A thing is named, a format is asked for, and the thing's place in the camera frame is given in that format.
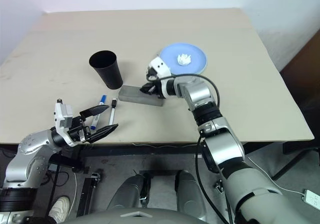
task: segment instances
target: white tissue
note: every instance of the white tissue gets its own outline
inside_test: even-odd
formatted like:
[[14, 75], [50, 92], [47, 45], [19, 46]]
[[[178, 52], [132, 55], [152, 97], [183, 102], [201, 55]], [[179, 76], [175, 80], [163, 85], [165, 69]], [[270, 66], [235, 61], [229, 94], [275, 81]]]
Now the white tissue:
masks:
[[191, 55], [181, 54], [178, 55], [178, 63], [181, 66], [187, 66], [191, 63]]

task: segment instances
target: blue plate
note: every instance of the blue plate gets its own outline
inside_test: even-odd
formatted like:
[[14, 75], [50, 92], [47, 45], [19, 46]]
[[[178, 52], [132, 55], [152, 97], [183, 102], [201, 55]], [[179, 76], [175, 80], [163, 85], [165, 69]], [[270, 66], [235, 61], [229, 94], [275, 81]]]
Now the blue plate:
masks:
[[[191, 55], [191, 63], [188, 65], [180, 65], [178, 63], [178, 55], [181, 54]], [[205, 53], [199, 47], [188, 43], [168, 45], [161, 51], [160, 57], [174, 75], [200, 74], [207, 66]]]

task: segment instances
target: shoe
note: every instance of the shoe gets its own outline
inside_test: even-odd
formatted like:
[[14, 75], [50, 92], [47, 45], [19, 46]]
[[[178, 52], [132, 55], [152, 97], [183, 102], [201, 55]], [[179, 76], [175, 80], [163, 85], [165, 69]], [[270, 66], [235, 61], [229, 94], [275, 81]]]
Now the shoe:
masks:
[[61, 196], [53, 204], [49, 211], [49, 217], [53, 218], [56, 223], [63, 223], [67, 220], [70, 209], [70, 200], [66, 196]]

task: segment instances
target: power cord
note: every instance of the power cord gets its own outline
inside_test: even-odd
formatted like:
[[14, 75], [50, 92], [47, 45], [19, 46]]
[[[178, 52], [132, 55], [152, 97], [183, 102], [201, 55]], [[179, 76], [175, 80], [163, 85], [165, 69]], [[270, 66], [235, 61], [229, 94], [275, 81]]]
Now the power cord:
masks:
[[224, 224], [229, 224], [229, 222], [225, 219], [225, 217], [221, 214], [221, 212], [217, 209], [217, 207], [215, 206], [215, 204], [211, 201], [210, 197], [208, 196], [204, 186], [202, 185], [202, 181], [199, 175], [199, 166], [198, 166], [198, 154], [199, 154], [199, 147], [200, 147], [200, 142], [201, 142], [201, 136], [198, 139], [197, 145], [196, 145], [196, 151], [195, 151], [195, 173], [196, 173], [196, 178], [198, 180], [200, 189], [205, 197], [205, 199], [207, 200], [207, 202], [210, 204], [210, 206], [212, 207], [212, 209], [215, 211], [215, 213], [218, 215], [218, 217], [221, 219], [221, 221]]
[[[68, 182], [68, 180], [69, 180], [69, 173], [68, 173], [68, 172], [66, 172], [66, 171], [59, 171], [59, 174], [61, 174], [61, 173], [66, 174], [66, 180], [65, 180], [62, 184], [56, 184], [56, 185], [55, 185], [56, 187], [62, 187], [62, 186], [64, 186], [64, 185]], [[48, 184], [48, 183], [50, 182], [50, 180], [51, 180], [52, 183], [53, 183], [53, 182], [54, 182], [54, 179], [53, 179], [53, 177], [52, 177], [53, 174], [55, 174], [55, 173], [48, 170], [48, 171], [45, 173], [46, 180], [41, 183], [41, 186], [44, 186], [44, 185]]]
[[6, 152], [4, 150], [2, 150], [2, 154], [6, 157], [6, 158], [14, 158], [16, 156], [16, 154], [12, 154], [12, 155], [8, 155], [6, 154]]
[[258, 164], [256, 164], [250, 157], [248, 157], [248, 159], [249, 159], [250, 162], [252, 162], [252, 164], [254, 164], [260, 171], [262, 171], [262, 172], [271, 180], [271, 182], [272, 182], [273, 184], [275, 184], [278, 188], [280, 188], [280, 189], [282, 189], [282, 190], [284, 190], [284, 191], [287, 191], [287, 192], [292, 192], [292, 193], [300, 194], [300, 195], [302, 195], [303, 197], [305, 196], [305, 194], [302, 193], [302, 192], [299, 192], [299, 191], [296, 191], [296, 190], [285, 189], [285, 188], [279, 186], [277, 183], [275, 183], [274, 180], [272, 180], [272, 178], [268, 175], [268, 173], [267, 173], [265, 170], [263, 170]]
[[216, 84], [214, 84], [214, 82], [212, 80], [210, 80], [208, 77], [205, 77], [203, 75], [199, 75], [199, 74], [178, 74], [178, 75], [171, 75], [171, 76], [166, 76], [166, 77], [163, 77], [163, 78], [159, 78], [157, 80], [161, 81], [161, 80], [166, 80], [166, 79], [170, 79], [170, 78], [178, 78], [178, 77], [198, 77], [198, 78], [202, 78], [204, 80], [206, 80], [208, 83], [210, 83], [214, 90], [215, 90], [215, 93], [216, 93], [216, 105], [218, 106], [218, 108], [220, 107], [220, 94], [219, 94], [219, 90], [216, 86]]
[[74, 182], [75, 182], [75, 187], [74, 187], [74, 196], [73, 196], [73, 201], [72, 201], [72, 204], [70, 206], [70, 210], [69, 210], [69, 213], [68, 213], [68, 216], [67, 216], [67, 219], [69, 218], [70, 216], [70, 213], [71, 213], [71, 210], [72, 208], [74, 207], [74, 204], [75, 204], [75, 201], [76, 201], [76, 196], [77, 196], [77, 188], [78, 188], [78, 183], [77, 183], [77, 175], [76, 173], [74, 172]]
[[234, 223], [234, 221], [232, 220], [232, 211], [231, 211], [230, 203], [228, 201], [226, 193], [224, 193], [224, 195], [225, 195], [226, 209], [228, 211], [228, 216], [229, 216], [229, 223]]
[[135, 143], [131, 143], [131, 144], [136, 146], [136, 147], [146, 146], [146, 147], [151, 147], [151, 148], [187, 148], [187, 147], [193, 147], [193, 146], [197, 145], [197, 144], [189, 144], [189, 145], [183, 145], [183, 146], [179, 146], [179, 145], [160, 145], [160, 146], [155, 146], [155, 145], [149, 145], [149, 144], [135, 144]]

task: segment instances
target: black plastic cup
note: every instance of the black plastic cup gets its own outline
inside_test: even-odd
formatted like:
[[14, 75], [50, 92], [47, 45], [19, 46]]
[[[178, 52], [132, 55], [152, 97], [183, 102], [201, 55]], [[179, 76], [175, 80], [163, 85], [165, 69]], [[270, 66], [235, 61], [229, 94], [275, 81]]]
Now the black plastic cup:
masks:
[[112, 51], [101, 50], [89, 59], [92, 66], [110, 89], [118, 89], [124, 83], [119, 71], [117, 56]]

